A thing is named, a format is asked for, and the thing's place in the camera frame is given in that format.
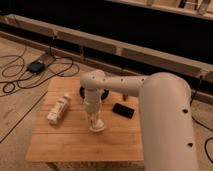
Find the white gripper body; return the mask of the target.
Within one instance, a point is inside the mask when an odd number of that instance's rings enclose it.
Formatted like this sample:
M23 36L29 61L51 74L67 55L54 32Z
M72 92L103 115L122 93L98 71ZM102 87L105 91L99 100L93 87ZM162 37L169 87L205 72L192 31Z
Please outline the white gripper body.
M84 107L87 113L88 119L91 122L96 122L98 120L98 112L101 106L100 98L85 98Z

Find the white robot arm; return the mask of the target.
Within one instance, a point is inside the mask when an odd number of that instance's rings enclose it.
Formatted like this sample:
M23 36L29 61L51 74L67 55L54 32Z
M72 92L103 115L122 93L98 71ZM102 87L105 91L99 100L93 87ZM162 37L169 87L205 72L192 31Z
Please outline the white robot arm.
M167 72L150 76L111 77L102 70L80 76L89 129L99 132L101 91L109 90L139 100L145 171L199 171L191 115L191 88Z

